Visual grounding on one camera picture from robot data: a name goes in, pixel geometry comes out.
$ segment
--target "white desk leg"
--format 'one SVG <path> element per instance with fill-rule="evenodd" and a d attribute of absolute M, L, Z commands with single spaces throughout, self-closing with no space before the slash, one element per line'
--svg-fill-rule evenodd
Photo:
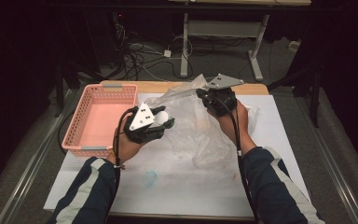
<path fill-rule="evenodd" d="M 265 15 L 263 17 L 263 21 L 261 22 L 260 28 L 258 29 L 257 38 L 255 40 L 255 49 L 248 51 L 249 60 L 251 61 L 251 65 L 252 65 L 252 68 L 253 68 L 253 71 L 255 74 L 255 79 L 257 81 L 263 80 L 263 75 L 261 74 L 260 66 L 258 65 L 256 56 L 257 56 L 257 52 L 260 48 L 261 41 L 263 40 L 263 35 L 264 35 L 264 32 L 266 31 L 268 21 L 269 21 L 269 15 Z"/>
<path fill-rule="evenodd" d="M 183 23 L 183 51 L 182 51 L 182 62 L 180 66 L 180 76 L 187 77 L 187 60 L 188 60 L 188 49 L 187 49 L 187 37 L 188 37 L 188 13 L 185 13 L 185 20 Z"/>

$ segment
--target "white stripe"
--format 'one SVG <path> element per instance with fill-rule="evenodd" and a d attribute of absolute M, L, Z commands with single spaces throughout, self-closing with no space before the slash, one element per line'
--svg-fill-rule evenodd
<path fill-rule="evenodd" d="M 83 207 L 84 203 L 90 196 L 92 187 L 97 181 L 99 175 L 98 169 L 100 169 L 104 164 L 105 161 L 102 159 L 98 159 L 91 164 L 91 175 L 89 176 L 89 179 L 79 187 L 77 194 L 71 203 L 62 209 L 57 215 L 57 223 L 72 223 L 80 208 Z"/>
<path fill-rule="evenodd" d="M 271 155 L 274 157 L 274 161 L 271 163 L 272 168 L 275 170 L 278 178 L 283 182 L 289 191 L 290 196 L 296 201 L 297 207 L 300 212 L 305 216 L 308 223 L 324 223 L 316 216 L 316 209 L 304 196 L 301 190 L 297 187 L 295 183 L 278 167 L 278 162 L 281 160 L 280 155 L 275 152 L 272 148 L 266 148 Z"/>

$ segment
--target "hand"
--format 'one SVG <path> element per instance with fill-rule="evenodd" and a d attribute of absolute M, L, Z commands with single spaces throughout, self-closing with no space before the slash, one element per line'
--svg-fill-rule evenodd
<path fill-rule="evenodd" d="M 127 118 L 123 119 L 121 129 L 120 129 L 120 137 L 118 138 L 118 156 L 120 158 L 121 165 L 124 164 L 125 161 L 134 157 L 141 149 L 144 144 L 137 144 L 132 142 L 129 137 L 124 133 L 124 124 L 126 123 Z M 109 153 L 106 158 L 107 160 L 111 161 L 113 164 L 116 164 L 116 156 L 113 153 Z"/>
<path fill-rule="evenodd" d="M 232 120 L 229 114 L 226 114 L 221 117 L 217 117 L 211 111 L 208 110 L 208 113 L 212 115 L 214 118 L 219 121 L 220 128 L 222 132 L 234 143 L 237 145 L 237 140 L 234 132 L 234 126 L 232 124 Z M 232 115 L 237 122 L 238 117 L 238 130 L 240 132 L 240 140 L 241 140 L 241 151 L 242 155 L 245 155 L 250 149 L 256 147 L 255 142 L 252 140 L 251 136 L 248 134 L 248 111 L 246 107 L 237 100 L 237 109 L 232 111 Z"/>

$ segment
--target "striped sleeve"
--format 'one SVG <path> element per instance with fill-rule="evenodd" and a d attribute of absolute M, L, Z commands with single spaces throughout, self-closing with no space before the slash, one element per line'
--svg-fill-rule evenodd
<path fill-rule="evenodd" d="M 89 158 L 48 223 L 104 223 L 116 194 L 113 164 Z"/>
<path fill-rule="evenodd" d="M 252 149 L 243 159 L 243 169 L 252 202 L 264 223 L 324 223 L 274 150 Z"/>

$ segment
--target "gray carpet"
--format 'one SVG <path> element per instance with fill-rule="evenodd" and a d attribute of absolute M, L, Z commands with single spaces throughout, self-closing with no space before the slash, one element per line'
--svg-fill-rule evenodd
<path fill-rule="evenodd" d="M 150 47 L 162 52 L 164 48 L 159 45 L 150 44 Z M 262 73 L 265 76 L 264 84 L 284 77 L 295 54 L 287 49 L 289 41 L 283 39 L 273 45 L 264 43 L 257 57 Z M 204 74 L 206 77 L 215 77 L 222 73 L 232 77 L 241 77 L 245 81 L 255 83 L 253 73 L 248 64 L 246 50 L 251 49 L 253 41 L 246 39 L 237 47 L 220 46 L 207 56 L 196 56 L 208 50 L 194 49 L 193 57 L 190 56 L 194 76 Z M 147 60 L 153 60 L 158 56 L 144 54 Z M 179 74 L 179 61 L 173 61 L 175 73 Z M 180 80 L 172 76 L 172 68 L 168 63 L 157 64 L 148 69 L 153 77 L 146 71 L 142 71 L 138 76 L 139 80 Z M 89 83 L 87 77 L 82 76 L 82 84 Z M 68 114 L 75 109 L 81 90 L 73 92 L 72 99 L 65 101 L 64 114 Z M 308 99 L 294 98 L 290 88 L 278 88 L 271 92 L 274 95 L 279 109 L 284 128 L 289 138 L 290 144 L 296 155 L 300 171 L 304 177 L 307 188 L 310 192 L 312 203 L 323 216 L 327 223 L 354 223 L 345 203 L 337 190 L 337 183 L 328 169 L 323 153 L 321 152 L 321 140 L 315 134 L 315 129 L 310 125 L 308 116 L 304 113 L 304 105 L 308 105 Z M 53 127 L 54 113 L 54 93 L 51 97 L 51 106 L 39 118 L 29 132 L 23 137 L 11 160 L 7 164 L 5 171 L 0 176 L 0 215 L 7 200 L 16 188 L 21 175 L 33 159 L 33 155 L 39 149 L 48 131 Z M 319 109 L 320 128 L 317 131 L 322 138 L 325 147 L 331 150 L 337 162 L 337 167 L 343 174 L 348 186 L 351 188 L 353 197 L 358 202 L 358 156 L 351 145 L 351 141 L 343 131 L 337 120 L 327 97 L 322 92 L 320 97 Z M 62 154 L 56 138 L 50 139 L 46 145 L 46 157 L 44 158 L 32 185 L 26 192 L 26 197 L 19 200 L 19 209 L 14 210 L 12 223 L 44 223 L 51 215 L 50 212 L 43 210 L 43 205 L 48 197 L 49 189 L 54 183 L 64 155 Z M 113 217 L 113 221 L 121 223 L 173 223 L 173 220 L 153 219 L 153 218 L 124 218 Z M 176 220 L 178 223 L 193 223 L 193 220 Z"/>

